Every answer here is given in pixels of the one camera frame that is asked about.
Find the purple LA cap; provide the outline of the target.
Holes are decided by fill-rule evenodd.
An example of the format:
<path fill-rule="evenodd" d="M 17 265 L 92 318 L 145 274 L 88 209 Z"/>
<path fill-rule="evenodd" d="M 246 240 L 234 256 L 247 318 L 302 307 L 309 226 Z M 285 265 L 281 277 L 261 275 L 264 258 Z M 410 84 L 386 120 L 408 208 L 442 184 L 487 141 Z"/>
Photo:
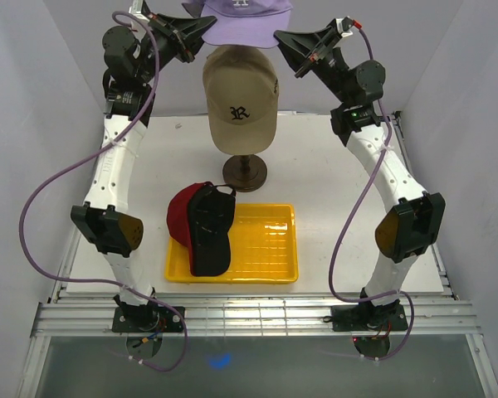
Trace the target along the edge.
<path fill-rule="evenodd" d="M 203 35 L 210 46 L 278 46 L 275 31 L 289 25 L 293 6 L 288 0 L 184 1 L 192 17 L 215 17 L 216 23 Z"/>

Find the beige R cap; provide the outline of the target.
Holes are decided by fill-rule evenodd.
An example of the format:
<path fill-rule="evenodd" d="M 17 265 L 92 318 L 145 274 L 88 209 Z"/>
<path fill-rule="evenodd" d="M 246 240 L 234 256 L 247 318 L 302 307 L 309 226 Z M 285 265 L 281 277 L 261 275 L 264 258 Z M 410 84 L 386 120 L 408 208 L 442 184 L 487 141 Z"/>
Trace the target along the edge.
<path fill-rule="evenodd" d="M 269 148 L 276 135 L 279 80 L 255 47 L 220 46 L 203 67 L 212 140 L 222 150 Z"/>

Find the black cap red trim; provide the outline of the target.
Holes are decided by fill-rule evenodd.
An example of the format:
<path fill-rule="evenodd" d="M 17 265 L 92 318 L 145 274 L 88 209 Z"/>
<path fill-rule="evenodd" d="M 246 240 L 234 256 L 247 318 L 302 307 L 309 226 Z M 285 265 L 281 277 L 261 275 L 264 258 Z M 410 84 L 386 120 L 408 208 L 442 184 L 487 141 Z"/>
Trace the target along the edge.
<path fill-rule="evenodd" d="M 188 203 L 191 238 L 191 274 L 195 277 L 215 277 L 227 272 L 231 263 L 228 233 L 236 207 L 236 191 L 226 193 L 205 182 Z"/>

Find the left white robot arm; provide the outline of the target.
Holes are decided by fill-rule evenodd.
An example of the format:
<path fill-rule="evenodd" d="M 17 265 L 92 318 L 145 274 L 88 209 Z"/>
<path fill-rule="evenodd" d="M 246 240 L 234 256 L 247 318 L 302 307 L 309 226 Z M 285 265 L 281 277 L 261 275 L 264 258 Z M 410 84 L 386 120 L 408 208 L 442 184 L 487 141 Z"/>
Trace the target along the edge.
<path fill-rule="evenodd" d="M 102 38 L 106 71 L 104 138 L 90 190 L 71 220 L 110 265 L 119 292 L 117 317 L 140 331 L 159 323 L 154 288 L 134 257 L 144 224 L 128 213 L 130 178 L 154 106 L 159 72 L 172 60 L 194 61 L 214 16 L 177 18 L 152 12 L 144 1 Z"/>

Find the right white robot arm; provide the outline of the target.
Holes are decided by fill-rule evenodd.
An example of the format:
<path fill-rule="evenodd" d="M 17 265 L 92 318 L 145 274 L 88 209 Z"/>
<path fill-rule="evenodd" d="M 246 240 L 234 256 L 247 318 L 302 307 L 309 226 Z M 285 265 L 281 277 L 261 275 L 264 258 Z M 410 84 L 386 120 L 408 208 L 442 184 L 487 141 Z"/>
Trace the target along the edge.
<path fill-rule="evenodd" d="M 339 42 L 361 24 L 338 18 L 317 32 L 277 30 L 278 48 L 295 77 L 313 72 L 339 100 L 330 112 L 334 134 L 369 175 L 385 211 L 374 232 L 378 259 L 357 299 L 342 298 L 325 318 L 335 331 L 406 331 L 411 312 L 400 303 L 403 282 L 419 256 L 437 241 L 446 208 L 440 193 L 417 182 L 390 147 L 393 128 L 381 99 L 385 68 L 370 56 L 355 67 L 345 62 Z"/>

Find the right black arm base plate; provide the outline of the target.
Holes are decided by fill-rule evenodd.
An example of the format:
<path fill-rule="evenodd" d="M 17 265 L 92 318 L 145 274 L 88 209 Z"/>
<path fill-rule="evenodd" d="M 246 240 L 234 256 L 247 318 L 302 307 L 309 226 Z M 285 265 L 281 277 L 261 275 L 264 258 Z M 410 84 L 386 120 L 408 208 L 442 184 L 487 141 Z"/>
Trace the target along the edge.
<path fill-rule="evenodd" d="M 406 314 L 398 300 L 384 306 L 373 306 L 370 302 L 332 306 L 323 322 L 331 323 L 334 332 L 408 330 Z"/>

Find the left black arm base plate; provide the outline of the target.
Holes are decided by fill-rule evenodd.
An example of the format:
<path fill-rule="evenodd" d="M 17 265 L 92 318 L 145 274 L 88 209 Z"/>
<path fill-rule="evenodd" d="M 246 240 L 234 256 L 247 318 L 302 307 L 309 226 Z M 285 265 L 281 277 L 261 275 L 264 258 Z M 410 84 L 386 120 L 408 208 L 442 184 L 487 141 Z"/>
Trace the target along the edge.
<path fill-rule="evenodd" d="M 176 313 L 165 307 L 139 306 L 138 309 L 118 307 L 114 313 L 111 331 L 117 333 L 182 332 L 181 318 L 184 317 L 186 308 L 177 306 L 175 310 L 179 313 L 178 320 Z"/>

